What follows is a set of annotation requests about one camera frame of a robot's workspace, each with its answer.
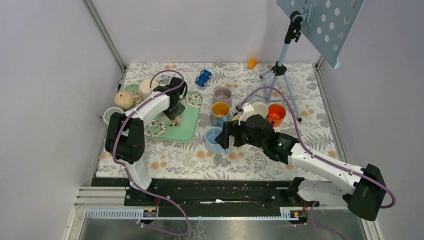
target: gray cup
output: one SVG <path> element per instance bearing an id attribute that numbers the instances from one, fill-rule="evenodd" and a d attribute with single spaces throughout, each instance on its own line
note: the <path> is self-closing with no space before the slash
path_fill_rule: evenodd
<path id="1" fill-rule="evenodd" d="M 228 154 L 230 152 L 229 148 L 223 149 L 221 145 L 215 141 L 215 138 L 218 137 L 222 131 L 223 129 L 217 126 L 213 126 L 206 131 L 206 134 L 204 135 L 204 146 L 206 147 L 206 150 L 213 154 Z"/>
<path id="2" fill-rule="evenodd" d="M 233 93 L 228 87 L 220 86 L 213 92 L 212 104 L 217 102 L 226 103 L 230 108 L 233 106 Z"/>

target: table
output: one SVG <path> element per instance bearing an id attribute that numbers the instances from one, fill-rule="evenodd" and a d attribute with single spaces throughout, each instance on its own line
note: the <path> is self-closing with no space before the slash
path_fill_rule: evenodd
<path id="1" fill-rule="evenodd" d="M 257 88 L 261 83 L 259 75 L 272 66 L 273 64 L 259 63 L 254 69 L 250 69 L 245 63 L 131 63 L 123 87 L 149 79 L 161 70 L 173 69 L 183 74 L 189 90 L 199 91 L 203 97 L 194 137 L 190 142 L 145 139 L 142 159 L 150 176 L 169 179 L 290 181 L 294 177 L 304 177 L 310 180 L 324 180 L 300 167 L 270 160 L 259 148 L 253 146 L 244 145 L 237 149 L 232 147 L 229 154 L 212 154 L 205 149 L 204 134 L 212 126 L 210 112 L 214 90 L 221 86 L 230 88 L 235 106 Z M 312 64 L 286 64 L 286 67 L 303 120 L 298 123 L 302 139 L 313 149 L 337 158 L 330 123 Z M 203 69 L 210 71 L 212 78 L 205 87 L 199 87 L 195 80 Z M 161 75 L 164 79 L 176 76 L 172 72 Z M 282 77 L 276 87 L 290 99 Z M 276 92 L 272 96 L 272 99 L 281 98 Z M 263 99 L 255 97 L 251 103 L 262 101 Z M 275 130 L 295 137 L 295 127 L 288 107 L 282 99 L 280 104 L 287 109 L 287 116 Z M 115 164 L 111 154 L 104 149 L 99 153 L 95 176 L 127 177 L 123 168 Z"/>

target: yellow toy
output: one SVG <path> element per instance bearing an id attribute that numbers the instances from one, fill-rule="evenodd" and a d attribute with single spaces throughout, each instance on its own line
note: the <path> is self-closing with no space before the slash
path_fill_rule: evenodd
<path id="1" fill-rule="evenodd" d="M 252 58 L 249 60 L 249 62 L 247 63 L 247 66 L 252 69 L 256 66 L 256 64 L 258 64 L 258 60 L 256 60 L 255 58 Z"/>

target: black tripod clamp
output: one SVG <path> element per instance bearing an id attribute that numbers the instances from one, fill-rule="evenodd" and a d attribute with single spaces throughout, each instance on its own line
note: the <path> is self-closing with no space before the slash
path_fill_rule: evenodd
<path id="1" fill-rule="evenodd" d="M 284 43 L 290 44 L 292 40 L 295 43 L 298 42 L 301 37 L 301 22 L 303 21 L 303 17 L 301 13 L 298 11 L 294 11 L 290 14 L 290 25 L 288 26 L 287 34 L 285 35 Z"/>

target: white wall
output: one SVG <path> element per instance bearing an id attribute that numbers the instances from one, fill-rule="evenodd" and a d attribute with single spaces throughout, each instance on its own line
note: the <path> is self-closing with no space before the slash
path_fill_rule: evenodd
<path id="1" fill-rule="evenodd" d="M 119 69 L 80 0 L 3 0 L 0 30 L 0 239 L 58 240 Z"/>
<path id="2" fill-rule="evenodd" d="M 290 20 L 276 0 L 94 0 L 126 63 L 278 60 Z M 286 63 L 315 63 L 305 36 Z"/>
<path id="3" fill-rule="evenodd" d="M 322 68 L 350 159 L 378 166 L 397 197 L 377 218 L 385 240 L 424 236 L 423 8 L 422 1 L 367 1 L 340 68 Z"/>

